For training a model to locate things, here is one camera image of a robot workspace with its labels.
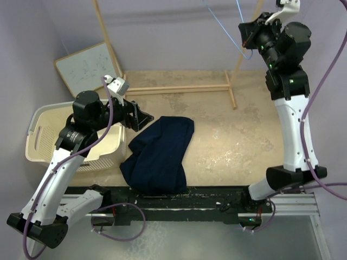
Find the navy blue t shirt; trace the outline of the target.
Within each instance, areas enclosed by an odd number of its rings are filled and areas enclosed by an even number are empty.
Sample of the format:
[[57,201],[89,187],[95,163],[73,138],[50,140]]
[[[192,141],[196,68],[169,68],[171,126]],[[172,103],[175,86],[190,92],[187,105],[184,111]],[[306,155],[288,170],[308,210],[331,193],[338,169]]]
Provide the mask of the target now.
[[144,194],[179,194],[187,189],[182,165],[195,131],[194,121],[162,116],[128,145],[132,154],[120,165],[131,188]]

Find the light blue wire hanger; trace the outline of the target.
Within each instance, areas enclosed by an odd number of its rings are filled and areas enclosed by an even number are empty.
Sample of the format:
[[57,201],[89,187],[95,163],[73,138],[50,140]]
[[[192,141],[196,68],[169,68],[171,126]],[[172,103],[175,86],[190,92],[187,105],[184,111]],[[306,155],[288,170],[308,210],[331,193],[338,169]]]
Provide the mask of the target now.
[[203,4],[207,7],[208,11],[211,13],[211,15],[213,16],[213,18],[216,20],[216,22],[219,24],[219,26],[221,27],[221,29],[224,31],[224,33],[227,35],[227,37],[230,39],[230,41],[233,43],[234,46],[236,46],[237,50],[239,51],[239,53],[241,54],[241,57],[245,58],[246,60],[250,60],[253,57],[253,51],[250,51],[250,55],[246,56],[244,54],[244,51],[241,49],[241,45],[238,44],[233,37],[231,36],[231,34],[227,31],[227,29],[223,26],[222,22],[217,18],[217,16],[215,15],[215,13],[213,12],[212,8],[210,7],[210,5],[208,4],[208,2],[206,0],[202,0]]

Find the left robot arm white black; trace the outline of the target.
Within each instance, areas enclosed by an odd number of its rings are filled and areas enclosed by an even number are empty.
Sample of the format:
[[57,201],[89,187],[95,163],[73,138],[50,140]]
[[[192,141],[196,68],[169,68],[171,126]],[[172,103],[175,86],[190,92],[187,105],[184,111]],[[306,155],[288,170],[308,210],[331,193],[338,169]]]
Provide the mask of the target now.
[[28,239],[56,248],[68,229],[86,214],[111,208],[110,192],[98,185],[88,188],[73,202],[64,206],[60,202],[91,148],[106,136],[112,125],[121,123],[137,132],[154,120],[135,101],[109,95],[108,102],[103,103],[98,93],[91,90],[78,94],[72,109],[37,190],[21,212],[11,213],[7,219],[7,224],[22,234],[25,252]]

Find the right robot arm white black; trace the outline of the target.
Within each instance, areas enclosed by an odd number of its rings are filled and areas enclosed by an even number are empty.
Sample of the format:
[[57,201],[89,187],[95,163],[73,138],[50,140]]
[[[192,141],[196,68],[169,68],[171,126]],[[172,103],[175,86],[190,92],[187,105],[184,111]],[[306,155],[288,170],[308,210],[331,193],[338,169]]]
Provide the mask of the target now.
[[283,188],[327,177],[327,168],[315,155],[305,113],[310,86],[300,63],[311,46],[311,31],[300,22],[285,26],[278,18],[270,22],[271,16],[263,12],[254,21],[239,24],[242,46],[257,50],[267,65],[265,83],[278,112],[284,144],[283,164],[269,167],[263,180],[249,185],[241,198],[247,212]]

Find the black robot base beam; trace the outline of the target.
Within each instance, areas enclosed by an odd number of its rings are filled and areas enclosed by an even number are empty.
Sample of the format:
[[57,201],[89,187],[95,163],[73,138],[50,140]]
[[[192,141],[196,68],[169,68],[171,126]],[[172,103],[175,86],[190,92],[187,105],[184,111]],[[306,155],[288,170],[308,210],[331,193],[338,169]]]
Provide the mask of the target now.
[[126,186],[107,187],[112,209],[92,211],[96,225],[129,226],[132,222],[261,223],[262,213],[273,211],[267,200],[253,201],[245,186],[189,186],[185,192],[146,195]]

